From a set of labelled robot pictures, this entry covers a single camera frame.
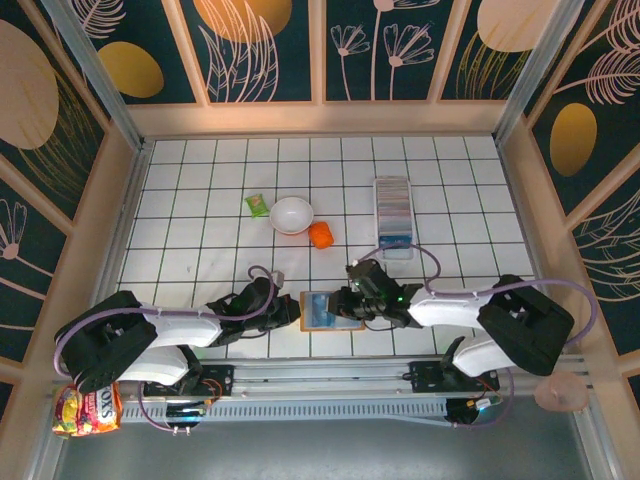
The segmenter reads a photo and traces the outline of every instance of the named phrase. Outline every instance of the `orange object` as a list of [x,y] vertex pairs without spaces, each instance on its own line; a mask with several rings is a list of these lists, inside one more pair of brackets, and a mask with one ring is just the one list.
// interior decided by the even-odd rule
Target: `orange object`
[[327,222],[314,223],[309,227],[309,238],[313,246],[318,249],[323,249],[333,245],[333,235]]

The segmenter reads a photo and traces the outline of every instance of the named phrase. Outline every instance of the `white bowl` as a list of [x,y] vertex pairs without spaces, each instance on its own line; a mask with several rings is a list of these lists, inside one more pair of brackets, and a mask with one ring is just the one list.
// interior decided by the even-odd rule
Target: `white bowl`
[[313,221],[313,209],[298,197],[286,197],[276,202],[269,215],[271,225],[285,235],[304,232]]

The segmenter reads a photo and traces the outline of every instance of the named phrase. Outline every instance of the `green snack packet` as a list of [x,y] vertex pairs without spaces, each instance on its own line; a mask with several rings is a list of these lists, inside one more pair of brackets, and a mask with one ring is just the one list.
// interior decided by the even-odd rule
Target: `green snack packet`
[[267,208],[267,204],[264,203],[264,198],[262,198],[261,193],[247,197],[244,200],[251,209],[252,218],[266,217],[269,215],[269,209]]

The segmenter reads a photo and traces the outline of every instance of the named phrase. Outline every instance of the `white tile floor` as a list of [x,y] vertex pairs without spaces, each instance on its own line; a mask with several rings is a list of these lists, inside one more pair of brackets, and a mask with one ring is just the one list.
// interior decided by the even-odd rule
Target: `white tile floor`
[[[120,278],[120,289],[166,307],[202,305],[239,292],[247,268],[285,273],[282,293],[346,285],[344,266],[373,248],[372,182],[408,175],[418,242],[443,264],[442,289],[487,286],[499,274],[533,274],[491,137],[354,137],[172,140],[155,145]],[[335,245],[274,232],[244,198],[267,205],[310,199]],[[428,259],[388,267],[403,283],[433,273]],[[373,328],[388,326],[376,320]],[[304,333],[295,324],[201,358],[345,357],[444,353],[468,329]]]

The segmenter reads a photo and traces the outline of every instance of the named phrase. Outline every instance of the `chip bag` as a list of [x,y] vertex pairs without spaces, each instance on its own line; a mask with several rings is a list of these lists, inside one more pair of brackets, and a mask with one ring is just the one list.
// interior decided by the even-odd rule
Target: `chip bag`
[[122,402],[116,383],[86,395],[67,385],[58,391],[53,408],[57,435],[83,437],[120,428]]

